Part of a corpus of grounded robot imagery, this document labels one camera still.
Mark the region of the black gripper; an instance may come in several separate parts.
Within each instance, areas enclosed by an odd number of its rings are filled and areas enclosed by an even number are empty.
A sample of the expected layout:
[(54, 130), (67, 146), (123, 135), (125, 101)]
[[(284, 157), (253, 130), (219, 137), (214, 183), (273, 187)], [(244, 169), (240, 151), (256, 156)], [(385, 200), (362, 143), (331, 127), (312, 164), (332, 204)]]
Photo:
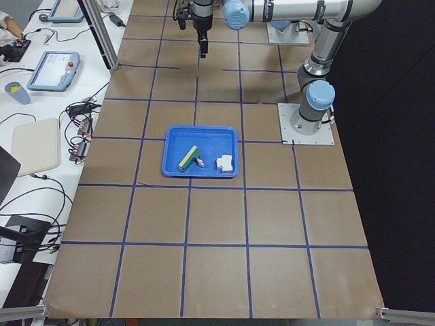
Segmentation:
[(200, 58), (206, 58), (208, 54), (208, 31), (212, 28), (213, 16), (200, 17), (193, 15), (193, 27), (197, 33)]

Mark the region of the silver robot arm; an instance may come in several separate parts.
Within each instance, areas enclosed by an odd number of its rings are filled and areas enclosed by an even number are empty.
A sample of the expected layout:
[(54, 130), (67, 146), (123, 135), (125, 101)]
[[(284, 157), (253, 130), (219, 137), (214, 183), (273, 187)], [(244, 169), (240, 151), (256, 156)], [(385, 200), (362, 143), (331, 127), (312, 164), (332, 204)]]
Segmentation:
[(354, 20), (375, 11), (380, 1), (224, 1), (223, 15), (228, 28), (240, 30), (249, 22), (318, 20), (323, 27), (311, 56), (298, 70), (302, 95), (292, 128), (300, 134), (315, 134), (324, 113), (331, 108), (335, 92), (326, 81), (335, 54)]
[(297, 31), (313, 31), (313, 27), (303, 20), (276, 20), (271, 22), (271, 26), (279, 31), (283, 31), (289, 26), (295, 26)]

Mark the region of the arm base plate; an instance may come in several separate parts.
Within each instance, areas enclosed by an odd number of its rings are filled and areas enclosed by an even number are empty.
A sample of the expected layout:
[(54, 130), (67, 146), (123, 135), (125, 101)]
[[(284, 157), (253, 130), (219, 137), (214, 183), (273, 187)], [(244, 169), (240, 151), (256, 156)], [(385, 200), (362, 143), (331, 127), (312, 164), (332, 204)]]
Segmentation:
[(318, 122), (300, 116), (300, 104), (279, 103), (281, 142), (285, 145), (334, 145), (331, 123), (325, 113)]
[(289, 46), (308, 46), (310, 44), (308, 32), (297, 31), (295, 26), (289, 26), (285, 30), (279, 31), (271, 26), (271, 22), (268, 22), (266, 27), (270, 44)]

